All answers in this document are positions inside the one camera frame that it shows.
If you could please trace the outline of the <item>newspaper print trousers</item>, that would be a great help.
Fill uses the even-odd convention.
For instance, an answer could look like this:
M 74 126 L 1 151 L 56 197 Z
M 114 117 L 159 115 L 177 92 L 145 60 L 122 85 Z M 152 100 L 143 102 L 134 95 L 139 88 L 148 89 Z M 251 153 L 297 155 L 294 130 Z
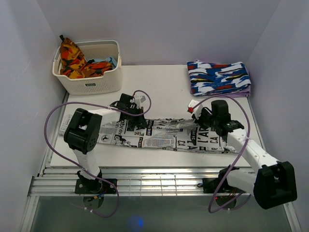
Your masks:
M 100 126 L 98 143 L 131 148 L 164 149 L 197 153 L 237 153 L 216 134 L 189 119 L 147 119 L 146 128 L 128 120 Z

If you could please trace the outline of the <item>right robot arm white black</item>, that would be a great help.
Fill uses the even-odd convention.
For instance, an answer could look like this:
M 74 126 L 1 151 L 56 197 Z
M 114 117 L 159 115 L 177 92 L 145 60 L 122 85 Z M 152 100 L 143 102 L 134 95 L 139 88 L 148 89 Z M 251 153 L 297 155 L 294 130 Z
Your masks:
M 191 100 L 188 112 L 203 129 L 214 129 L 216 134 L 238 151 L 236 160 L 222 169 L 208 185 L 213 188 L 213 197 L 219 191 L 229 192 L 236 188 L 254 196 L 263 209 L 293 202 L 297 199 L 295 170 L 288 162 L 281 162 L 267 153 L 250 138 L 250 129 L 239 121 L 232 120 L 225 100 L 211 102 L 211 109 L 201 102 Z M 243 157 L 254 170 L 253 174 L 242 171 L 235 165 Z

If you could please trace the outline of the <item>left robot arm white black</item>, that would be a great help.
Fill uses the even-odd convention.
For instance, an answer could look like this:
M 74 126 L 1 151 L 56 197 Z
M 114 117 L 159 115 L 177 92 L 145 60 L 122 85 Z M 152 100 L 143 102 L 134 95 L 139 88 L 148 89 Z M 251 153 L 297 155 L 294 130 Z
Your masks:
M 78 177 L 92 193 L 102 189 L 102 172 L 97 164 L 94 148 L 99 138 L 100 127 L 109 123 L 127 120 L 134 126 L 145 128 L 142 102 L 144 96 L 122 94 L 120 100 L 106 108 L 88 111 L 78 108 L 64 133 L 64 142 L 69 145 L 81 166 Z

